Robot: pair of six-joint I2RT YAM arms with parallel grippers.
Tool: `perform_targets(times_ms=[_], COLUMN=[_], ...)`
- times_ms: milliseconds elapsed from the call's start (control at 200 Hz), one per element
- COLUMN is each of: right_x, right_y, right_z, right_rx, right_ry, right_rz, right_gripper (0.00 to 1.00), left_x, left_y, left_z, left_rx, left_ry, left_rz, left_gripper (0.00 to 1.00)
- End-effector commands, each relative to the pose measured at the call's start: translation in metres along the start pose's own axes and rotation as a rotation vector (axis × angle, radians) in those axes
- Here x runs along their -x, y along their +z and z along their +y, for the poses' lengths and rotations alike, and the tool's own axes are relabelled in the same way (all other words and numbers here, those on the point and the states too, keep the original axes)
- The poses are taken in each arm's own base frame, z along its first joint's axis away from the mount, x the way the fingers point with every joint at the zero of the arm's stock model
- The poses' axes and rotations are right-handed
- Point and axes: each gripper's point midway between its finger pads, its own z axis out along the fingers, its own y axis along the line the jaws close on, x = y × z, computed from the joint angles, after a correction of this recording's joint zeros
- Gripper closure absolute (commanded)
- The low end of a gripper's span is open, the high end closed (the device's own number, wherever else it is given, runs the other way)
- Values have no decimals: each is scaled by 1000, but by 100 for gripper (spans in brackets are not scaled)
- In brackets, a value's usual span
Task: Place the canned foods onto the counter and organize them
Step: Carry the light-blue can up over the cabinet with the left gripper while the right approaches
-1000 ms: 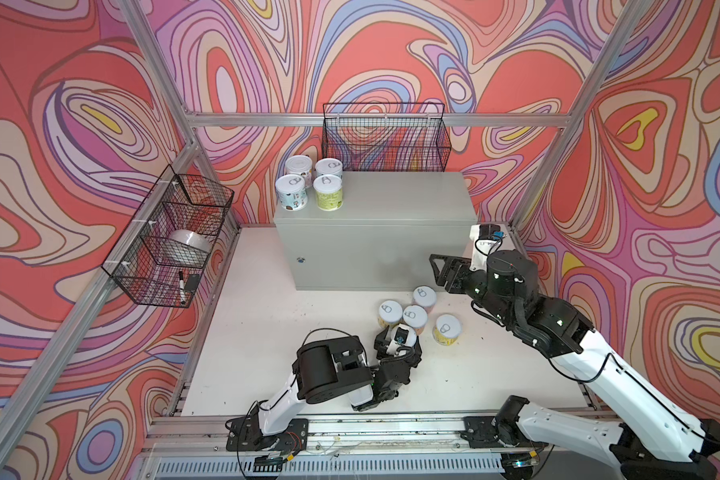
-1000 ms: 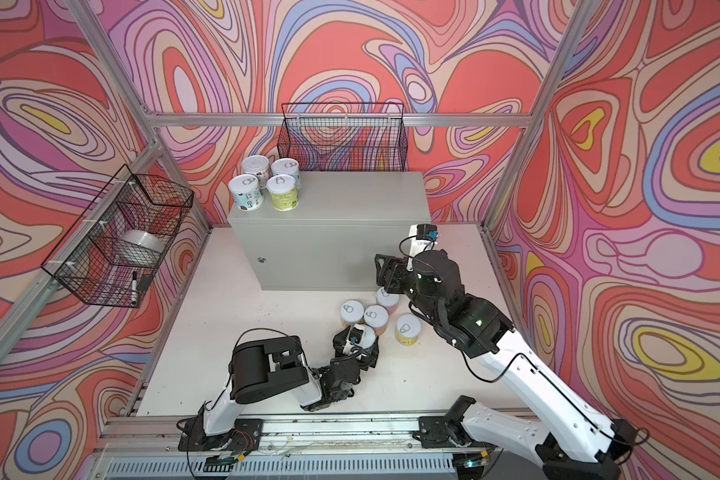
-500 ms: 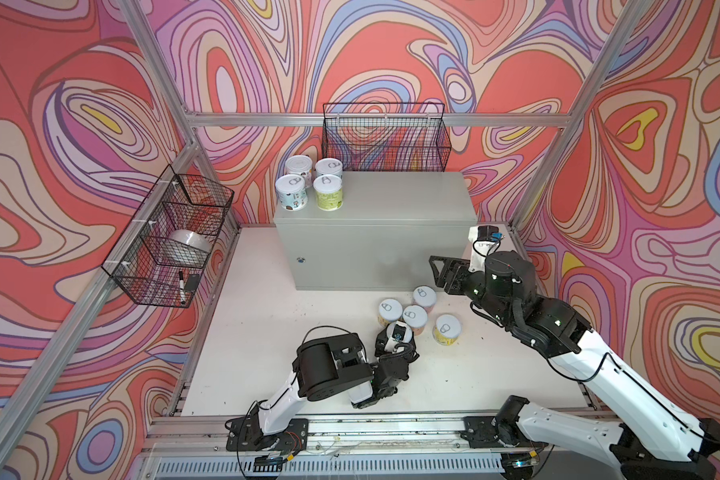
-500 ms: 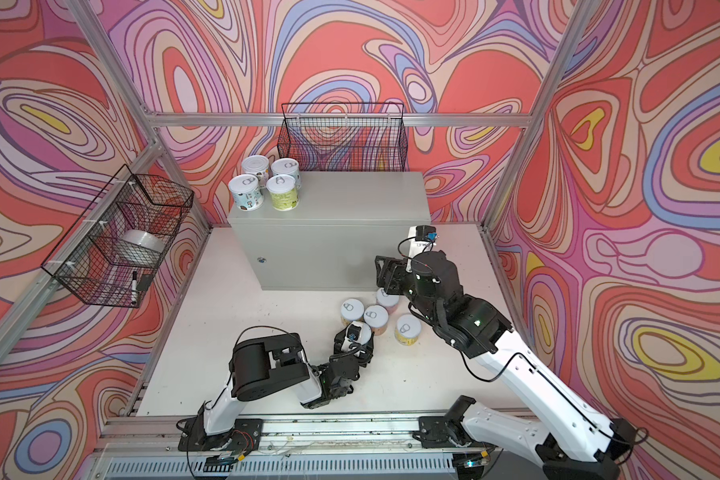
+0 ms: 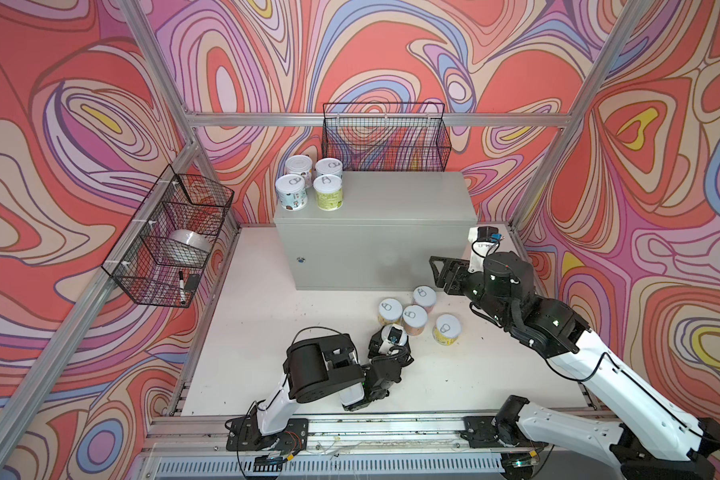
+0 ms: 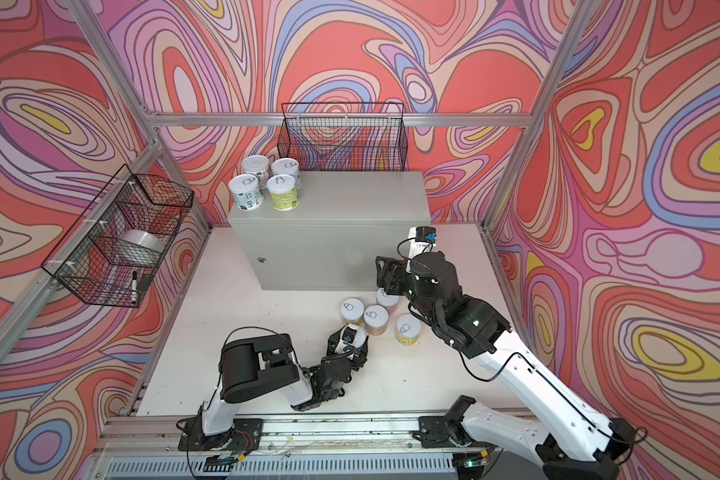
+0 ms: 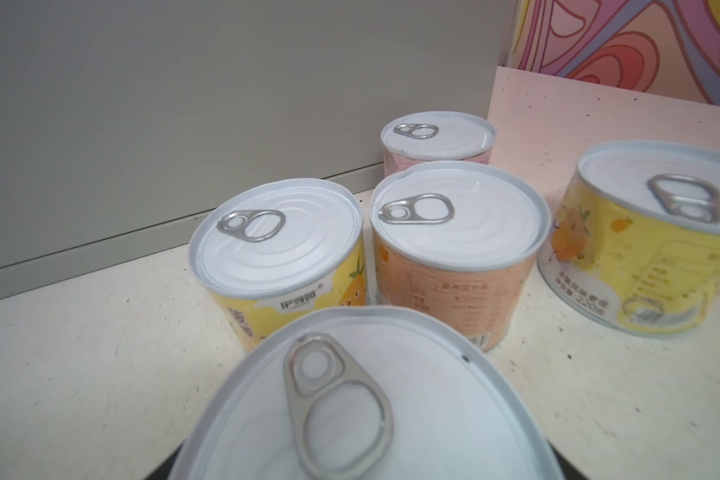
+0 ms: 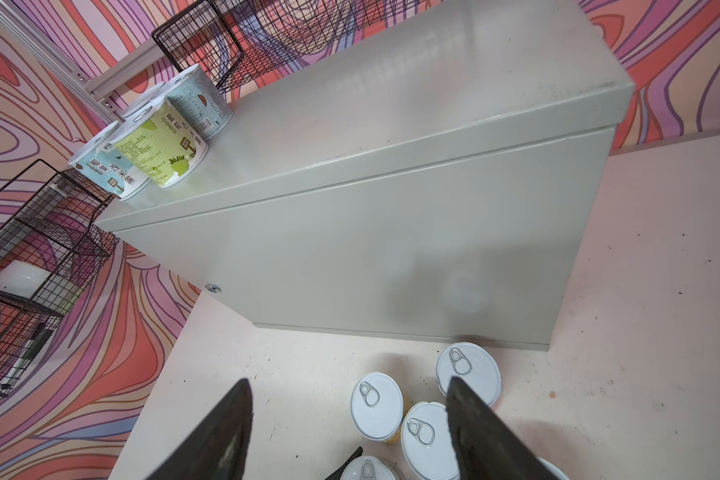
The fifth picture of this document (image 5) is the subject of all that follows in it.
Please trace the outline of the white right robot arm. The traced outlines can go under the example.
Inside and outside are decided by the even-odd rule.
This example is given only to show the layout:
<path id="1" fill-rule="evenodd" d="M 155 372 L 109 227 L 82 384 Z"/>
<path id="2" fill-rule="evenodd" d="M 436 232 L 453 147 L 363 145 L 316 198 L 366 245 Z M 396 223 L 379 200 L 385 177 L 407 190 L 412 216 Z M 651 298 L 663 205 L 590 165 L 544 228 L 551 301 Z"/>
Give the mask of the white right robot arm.
<path id="1" fill-rule="evenodd" d="M 536 352 L 559 377 L 583 385 L 615 415 L 598 421 L 511 395 L 488 430 L 516 446 L 545 443 L 617 469 L 625 479 L 711 479 L 720 424 L 674 405 L 604 343 L 566 303 L 537 294 L 534 269 L 514 252 L 486 255 L 473 271 L 467 260 L 433 256 L 435 285 L 464 296 L 471 311 Z"/>

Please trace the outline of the pink label can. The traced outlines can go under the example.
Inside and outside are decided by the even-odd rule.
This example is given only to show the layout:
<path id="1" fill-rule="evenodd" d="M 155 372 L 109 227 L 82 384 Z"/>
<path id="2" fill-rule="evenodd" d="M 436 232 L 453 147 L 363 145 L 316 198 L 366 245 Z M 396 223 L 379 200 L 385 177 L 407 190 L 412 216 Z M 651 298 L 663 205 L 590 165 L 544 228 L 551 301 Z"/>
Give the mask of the pink label can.
<path id="1" fill-rule="evenodd" d="M 307 188 L 312 186 L 313 160 L 308 155 L 293 155 L 285 160 L 287 174 L 299 175 L 304 179 Z"/>

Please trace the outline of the teal label can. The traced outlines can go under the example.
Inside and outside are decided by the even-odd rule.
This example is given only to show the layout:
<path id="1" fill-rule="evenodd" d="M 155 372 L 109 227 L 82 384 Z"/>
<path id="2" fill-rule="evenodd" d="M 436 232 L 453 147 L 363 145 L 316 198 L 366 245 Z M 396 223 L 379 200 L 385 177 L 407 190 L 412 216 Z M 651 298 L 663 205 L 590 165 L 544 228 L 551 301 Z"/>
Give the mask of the teal label can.
<path id="1" fill-rule="evenodd" d="M 306 182 L 301 175 L 286 174 L 275 181 L 280 206 L 287 211 L 304 208 L 308 201 Z"/>

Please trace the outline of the light blue can front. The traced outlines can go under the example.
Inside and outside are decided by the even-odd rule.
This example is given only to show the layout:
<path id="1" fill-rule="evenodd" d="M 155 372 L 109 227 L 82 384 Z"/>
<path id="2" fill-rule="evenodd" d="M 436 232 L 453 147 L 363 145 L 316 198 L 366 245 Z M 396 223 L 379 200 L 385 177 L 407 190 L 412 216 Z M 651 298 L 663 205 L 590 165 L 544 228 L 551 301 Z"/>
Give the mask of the light blue can front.
<path id="1" fill-rule="evenodd" d="M 336 158 L 323 158 L 316 162 L 315 172 L 317 177 L 334 175 L 341 178 L 343 174 L 343 163 Z"/>

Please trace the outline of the blue label can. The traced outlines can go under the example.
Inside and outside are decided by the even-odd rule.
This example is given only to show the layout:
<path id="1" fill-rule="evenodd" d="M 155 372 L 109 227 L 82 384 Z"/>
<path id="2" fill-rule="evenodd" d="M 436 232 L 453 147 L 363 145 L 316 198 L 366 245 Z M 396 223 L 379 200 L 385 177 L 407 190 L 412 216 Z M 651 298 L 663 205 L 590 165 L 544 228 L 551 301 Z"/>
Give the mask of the blue label can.
<path id="1" fill-rule="evenodd" d="M 394 347 L 405 347 L 408 344 L 408 334 L 404 328 L 398 324 L 388 324 L 381 330 L 381 346 L 379 353 L 389 355 Z"/>

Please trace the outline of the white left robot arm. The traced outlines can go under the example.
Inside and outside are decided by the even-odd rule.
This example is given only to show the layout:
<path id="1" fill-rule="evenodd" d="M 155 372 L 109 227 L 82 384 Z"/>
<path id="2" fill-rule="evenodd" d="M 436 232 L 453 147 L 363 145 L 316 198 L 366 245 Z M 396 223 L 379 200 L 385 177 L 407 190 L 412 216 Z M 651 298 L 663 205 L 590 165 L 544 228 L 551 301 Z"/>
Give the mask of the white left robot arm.
<path id="1" fill-rule="evenodd" d="M 277 388 L 255 405 L 261 435 L 285 431 L 300 405 L 334 394 L 349 412 L 383 400 L 402 381 L 402 370 L 414 362 L 410 336 L 398 324 L 385 325 L 371 337 L 365 363 L 349 334 L 325 330 L 327 336 L 295 338 L 286 350 Z"/>

